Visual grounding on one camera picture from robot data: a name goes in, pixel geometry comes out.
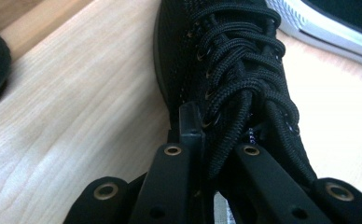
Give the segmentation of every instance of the shoelace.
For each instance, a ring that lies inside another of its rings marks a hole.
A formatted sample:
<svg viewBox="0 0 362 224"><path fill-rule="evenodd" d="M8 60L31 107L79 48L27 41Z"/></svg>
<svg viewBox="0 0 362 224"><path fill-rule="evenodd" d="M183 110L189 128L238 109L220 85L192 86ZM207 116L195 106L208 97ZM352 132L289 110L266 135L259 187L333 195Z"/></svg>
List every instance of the shoelace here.
<svg viewBox="0 0 362 224"><path fill-rule="evenodd" d="M223 12L245 13L254 15L257 20L269 19L275 30L280 24L280 16L266 7L241 5L235 3L217 3L206 7L192 15L192 21L200 24L201 20L210 20L215 13ZM210 87L205 98L209 101L204 111L203 128L215 125L220 119L220 111L229 100L239 97L239 110L231 125L227 126L223 136L211 146L208 158L208 177L218 175L231 150L246 132L245 124L251 113L251 102L259 101L260 107L275 104L281 108L285 122L291 132L299 134L299 112L290 100L281 58L285 54L285 46L274 37L263 34L263 30L254 23L245 21L210 22L208 31L202 36L197 52L199 61L210 57L206 77ZM271 56L262 53L260 46L274 49ZM248 71L243 78L228 78L230 70L239 62L259 64L260 68Z"/></svg>

